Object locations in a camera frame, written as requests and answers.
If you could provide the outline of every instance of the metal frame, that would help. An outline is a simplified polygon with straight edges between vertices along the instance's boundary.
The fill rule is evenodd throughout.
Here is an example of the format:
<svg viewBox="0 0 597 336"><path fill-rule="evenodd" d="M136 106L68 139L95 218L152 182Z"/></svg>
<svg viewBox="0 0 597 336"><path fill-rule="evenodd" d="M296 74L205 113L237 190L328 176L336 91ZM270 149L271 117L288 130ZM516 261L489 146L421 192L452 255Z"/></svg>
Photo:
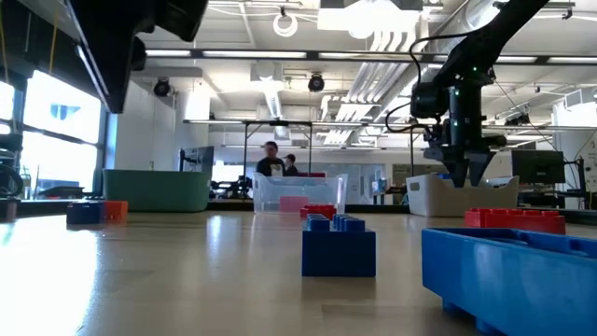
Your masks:
<svg viewBox="0 0 597 336"><path fill-rule="evenodd" d="M271 49L148 49L148 59L269 60L289 62L414 63L408 52L271 50ZM420 64L444 64L445 53L413 52ZM597 66L597 55L503 54L495 65Z"/></svg>
<svg viewBox="0 0 597 336"><path fill-rule="evenodd" d="M290 125L302 125L309 127L309 174L311 174L311 164L312 164L312 135L313 135L313 124L310 121L285 121L285 120L244 120L242 122L244 124L244 145L243 145L243 176L246 179L246 155L247 155L247 146L249 138L257 132L261 128L262 125L269 125L269 126L285 126L288 127ZM251 133L249 133L249 125L256 124L258 125Z"/></svg>
<svg viewBox="0 0 597 336"><path fill-rule="evenodd" d="M211 125L241 125L249 123L261 123L261 124L270 124L275 122L286 124L302 124L308 127L318 127L318 126L325 126L331 128L359 128L359 127L383 127L385 128L384 123L375 123L375 122L336 122L336 121L299 121L299 120L226 120L226 119L211 119L211 120L196 120L196 119L185 119L183 120L184 123L196 123L196 124L211 124ZM409 127L411 126L408 123L392 123L394 127ZM501 130L501 131L595 131L597 127L591 126L548 126L548 125L535 125L535 126L505 126L505 125L482 125L482 129L484 130Z"/></svg>

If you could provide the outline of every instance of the black overhead structure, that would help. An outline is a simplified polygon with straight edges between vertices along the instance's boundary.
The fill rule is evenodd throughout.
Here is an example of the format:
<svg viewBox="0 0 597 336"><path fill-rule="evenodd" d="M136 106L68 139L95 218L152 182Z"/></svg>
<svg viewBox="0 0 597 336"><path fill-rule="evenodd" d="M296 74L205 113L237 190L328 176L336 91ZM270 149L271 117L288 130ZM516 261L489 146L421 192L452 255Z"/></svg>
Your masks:
<svg viewBox="0 0 597 336"><path fill-rule="evenodd" d="M413 52L419 64L444 64L448 54ZM270 60L298 62L414 63L408 52L264 50L264 49L148 49L148 59ZM494 65L594 66L597 55L501 54Z"/></svg>

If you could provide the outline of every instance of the window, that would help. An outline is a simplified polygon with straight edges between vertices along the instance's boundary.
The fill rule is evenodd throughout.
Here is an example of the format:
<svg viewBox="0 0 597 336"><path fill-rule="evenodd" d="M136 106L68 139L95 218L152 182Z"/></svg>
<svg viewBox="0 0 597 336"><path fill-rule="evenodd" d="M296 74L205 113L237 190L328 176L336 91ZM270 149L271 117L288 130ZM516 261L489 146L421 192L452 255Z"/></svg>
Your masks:
<svg viewBox="0 0 597 336"><path fill-rule="evenodd" d="M21 153L21 172L31 177L33 190L82 187L85 192L94 191L94 172L101 157L101 113L99 99L34 72L27 86Z"/></svg>
<svg viewBox="0 0 597 336"><path fill-rule="evenodd" d="M26 125L97 143L102 104L99 99L39 71L29 79Z"/></svg>
<svg viewBox="0 0 597 336"><path fill-rule="evenodd" d="M23 134L21 169L37 181L34 189L52 187L83 187L92 192L93 172L97 148L45 136L40 133Z"/></svg>
<svg viewBox="0 0 597 336"><path fill-rule="evenodd" d="M15 99L15 89L10 85L0 82L0 118L12 119L12 108Z"/></svg>

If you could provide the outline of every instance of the man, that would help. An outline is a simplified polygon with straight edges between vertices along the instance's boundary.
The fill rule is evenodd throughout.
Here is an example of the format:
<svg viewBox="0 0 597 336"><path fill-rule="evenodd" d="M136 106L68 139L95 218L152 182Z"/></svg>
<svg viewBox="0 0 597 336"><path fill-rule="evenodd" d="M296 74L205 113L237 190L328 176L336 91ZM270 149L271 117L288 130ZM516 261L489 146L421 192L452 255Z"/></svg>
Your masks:
<svg viewBox="0 0 597 336"><path fill-rule="evenodd" d="M257 164L257 172L264 176L284 176L284 162L278 159L278 144L273 141L265 143L265 159Z"/></svg>
<svg viewBox="0 0 597 336"><path fill-rule="evenodd" d="M285 176L298 176L299 170L297 167L295 167L295 161L297 160L297 157L295 157L294 154L288 154L284 159L286 164Z"/></svg>

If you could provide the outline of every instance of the wall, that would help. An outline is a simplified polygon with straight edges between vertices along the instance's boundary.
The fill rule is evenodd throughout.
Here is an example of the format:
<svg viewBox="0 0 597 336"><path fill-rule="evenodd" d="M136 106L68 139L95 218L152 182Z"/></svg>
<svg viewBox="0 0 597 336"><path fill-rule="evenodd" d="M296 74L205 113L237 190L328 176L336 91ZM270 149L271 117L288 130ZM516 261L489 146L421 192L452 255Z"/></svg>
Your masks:
<svg viewBox="0 0 597 336"><path fill-rule="evenodd" d="M207 126L183 124L184 112L131 81L124 113L108 120L106 168L176 170L180 147L207 143Z"/></svg>

